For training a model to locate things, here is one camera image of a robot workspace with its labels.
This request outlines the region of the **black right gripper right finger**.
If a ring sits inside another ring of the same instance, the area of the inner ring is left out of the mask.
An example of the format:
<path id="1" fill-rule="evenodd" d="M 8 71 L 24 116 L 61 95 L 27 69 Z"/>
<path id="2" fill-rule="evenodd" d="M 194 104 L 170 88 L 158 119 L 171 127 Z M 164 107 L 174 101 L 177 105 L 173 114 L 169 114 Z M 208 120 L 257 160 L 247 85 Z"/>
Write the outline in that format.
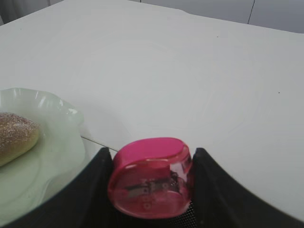
<path id="1" fill-rule="evenodd" d="M 203 148 L 193 156 L 195 216 L 200 228 L 302 228 L 304 223 L 248 191 Z"/>

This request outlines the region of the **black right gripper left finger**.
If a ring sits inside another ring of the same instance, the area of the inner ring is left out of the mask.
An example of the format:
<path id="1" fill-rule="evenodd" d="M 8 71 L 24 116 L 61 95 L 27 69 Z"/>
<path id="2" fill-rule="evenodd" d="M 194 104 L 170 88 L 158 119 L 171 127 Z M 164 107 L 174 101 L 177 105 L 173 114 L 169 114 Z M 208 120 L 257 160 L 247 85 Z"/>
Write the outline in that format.
<path id="1" fill-rule="evenodd" d="M 115 228 L 115 210 L 107 196 L 113 171 L 108 148 L 103 147 L 59 193 L 7 224 L 8 228 Z"/>

